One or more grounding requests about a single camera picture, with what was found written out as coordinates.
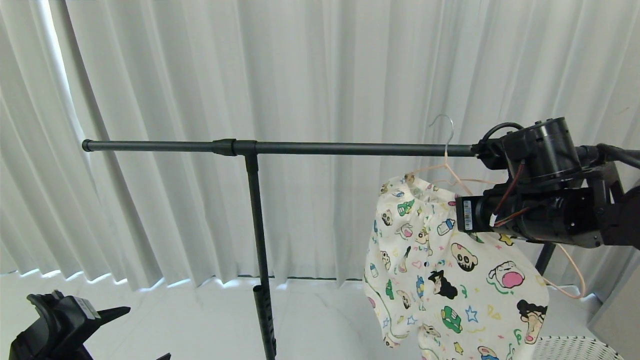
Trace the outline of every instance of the white floor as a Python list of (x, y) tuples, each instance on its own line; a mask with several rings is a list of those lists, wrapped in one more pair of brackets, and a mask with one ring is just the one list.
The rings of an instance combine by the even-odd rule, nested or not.
[[(97, 310), (130, 306), (131, 312), (96, 332), (86, 347), (96, 360), (155, 360), (167, 352), (174, 360), (264, 359), (252, 285), (240, 279), (226, 285), (213, 280), (194, 289), (190, 283), (132, 292), (111, 278), (94, 284), (80, 275), (71, 281), (40, 273), (0, 277), (0, 358), (15, 336), (38, 315), (25, 299), (50, 293), (88, 299)], [(587, 321), (598, 299), (572, 300), (550, 290), (551, 303), (542, 335), (594, 337)], [(359, 282), (337, 289), (333, 281), (290, 280), (272, 289), (277, 358), (284, 359), (420, 359), (415, 339), (387, 349)]]

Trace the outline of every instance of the laundry basket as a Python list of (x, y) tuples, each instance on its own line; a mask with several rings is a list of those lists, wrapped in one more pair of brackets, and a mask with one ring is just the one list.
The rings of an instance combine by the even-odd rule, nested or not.
[(546, 336), (536, 342), (534, 360), (624, 360), (609, 345), (584, 336)]

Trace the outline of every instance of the curtain fold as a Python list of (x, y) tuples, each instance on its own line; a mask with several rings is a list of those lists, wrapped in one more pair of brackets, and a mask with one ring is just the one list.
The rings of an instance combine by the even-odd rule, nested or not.
[[(526, 126), (565, 116), (576, 144), (638, 148), (639, 4), (51, 1), (69, 105), (52, 95), (65, 91), (48, 53), (44, 12), (33, 3), (5, 2), (0, 41), (6, 39), (12, 68), (23, 73), (0, 78), (11, 119), (7, 126), (3, 120), (3, 140), (5, 133), (13, 138), (3, 141), (3, 182), (9, 173), (6, 186), (19, 190), (10, 206), (3, 198), (3, 215), (10, 213), (3, 222), (12, 225), (3, 226), (2, 250), (21, 272), (33, 266), (65, 266), (65, 275), (110, 272), (132, 288), (161, 278), (199, 285), (212, 276), (257, 275), (242, 159), (133, 152), (87, 158), (74, 124), (99, 140), (442, 143), (447, 123), (428, 124), (446, 113), (455, 122), (452, 143), (476, 143), (499, 122)], [(19, 24), (13, 12), (26, 10), (30, 22)], [(24, 51), (39, 57), (26, 59)], [(39, 72), (26, 74), (27, 67)], [(35, 81), (38, 93), (29, 87)], [(25, 90), (6, 95), (7, 86)], [(39, 106), (48, 106), (46, 118), (57, 122), (44, 121)], [(25, 119), (35, 130), (23, 129)], [(42, 139), (47, 154), (24, 145), (28, 134)], [(44, 141), (54, 135), (56, 141)], [(442, 161), (259, 159), (272, 274), (339, 284), (361, 277), (380, 184)], [(460, 177), (506, 178), (477, 160), (450, 164)], [(629, 188), (638, 171), (619, 169)], [(421, 176), (448, 178), (439, 171)], [(476, 194), (484, 189), (469, 187)], [(3, 185), (3, 195), (12, 191)], [(37, 226), (25, 229), (30, 223)], [(45, 250), (35, 254), (31, 244)], [(535, 261), (540, 246), (519, 245)], [(571, 253), (591, 289), (606, 294), (621, 272), (609, 264), (630, 251)], [(576, 281), (558, 254), (548, 274)]]

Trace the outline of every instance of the hanger hook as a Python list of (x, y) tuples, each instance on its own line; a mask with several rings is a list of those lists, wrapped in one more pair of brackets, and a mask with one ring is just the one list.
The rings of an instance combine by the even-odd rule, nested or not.
[(453, 139), (453, 132), (454, 132), (453, 120), (451, 120), (451, 118), (446, 114), (439, 114), (438, 116), (436, 116), (433, 119), (433, 121), (431, 121), (431, 123), (429, 124), (429, 127), (433, 126), (433, 124), (436, 123), (436, 120), (438, 120), (440, 117), (445, 117), (445, 118), (449, 119), (449, 122), (451, 123), (451, 135), (449, 135), (449, 139), (447, 140), (447, 143), (444, 145), (444, 152), (446, 153), (447, 150), (449, 149), (449, 143)]

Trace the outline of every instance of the garment rack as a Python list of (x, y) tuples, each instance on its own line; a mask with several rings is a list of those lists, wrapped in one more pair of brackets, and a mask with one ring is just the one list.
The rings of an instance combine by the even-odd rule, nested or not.
[[(355, 155), (355, 156), (444, 156), (445, 145), (408, 143), (321, 143), (321, 142), (258, 142), (255, 140), (221, 139), (212, 142), (155, 142), (155, 141), (95, 141), (82, 142), (84, 151), (168, 151), (213, 152), (224, 156), (244, 156), (249, 181), (249, 194), (253, 216), (253, 231), (258, 257), (260, 284), (253, 287), (255, 307), (262, 333), (262, 343), (267, 360), (275, 360), (276, 339), (271, 310), (269, 268), (264, 241), (262, 203), (258, 177), (258, 154), (298, 155)], [(449, 145), (451, 157), (473, 158), (471, 145)], [(555, 245), (546, 243), (538, 256), (536, 269), (542, 274)]]

